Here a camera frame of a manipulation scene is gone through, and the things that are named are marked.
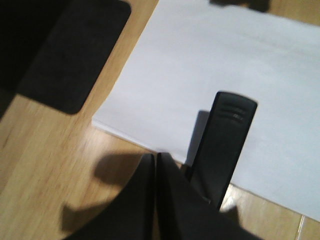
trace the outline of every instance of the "black plastic part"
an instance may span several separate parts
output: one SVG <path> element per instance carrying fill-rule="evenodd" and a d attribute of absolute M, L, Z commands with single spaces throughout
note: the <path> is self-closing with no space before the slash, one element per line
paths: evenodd
<path fill-rule="evenodd" d="M 130 14 L 121 0 L 1 1 L 0 87 L 77 113 Z"/>
<path fill-rule="evenodd" d="M 162 240 L 259 239 L 203 200 L 168 153 L 157 156 L 156 206 Z"/>
<path fill-rule="evenodd" d="M 186 177 L 200 195 L 220 209 L 258 104 L 244 96 L 215 96 L 193 165 Z"/>
<path fill-rule="evenodd" d="M 128 184 L 96 218 L 66 240 L 150 240 L 154 216 L 155 160 L 145 154 Z"/>

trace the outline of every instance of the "black rubber pad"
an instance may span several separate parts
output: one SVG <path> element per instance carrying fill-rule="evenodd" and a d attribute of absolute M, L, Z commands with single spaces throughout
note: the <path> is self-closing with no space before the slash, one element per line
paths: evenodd
<path fill-rule="evenodd" d="M 1 85 L 77 113 L 130 16 L 130 6 L 118 0 L 4 2 Z"/>

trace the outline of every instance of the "wood grain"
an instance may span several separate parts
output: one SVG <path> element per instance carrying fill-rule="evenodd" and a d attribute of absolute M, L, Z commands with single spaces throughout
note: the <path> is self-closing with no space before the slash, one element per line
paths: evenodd
<path fill-rule="evenodd" d="M 91 126 L 156 0 L 130 0 L 132 14 L 82 110 L 67 115 L 17 95 L 0 122 L 0 239 L 61 239 L 119 193 L 146 150 Z M 318 0 L 274 0 L 270 12 L 320 25 Z M 230 186 L 241 225 L 266 240 L 318 240 L 320 223 Z"/>

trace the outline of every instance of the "sheet of paper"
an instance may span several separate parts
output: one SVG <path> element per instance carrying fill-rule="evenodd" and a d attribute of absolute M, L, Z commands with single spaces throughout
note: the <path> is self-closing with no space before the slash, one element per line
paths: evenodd
<path fill-rule="evenodd" d="M 258 101 L 232 183 L 320 221 L 320 27 L 160 0 L 93 125 L 186 160 L 217 91 Z"/>

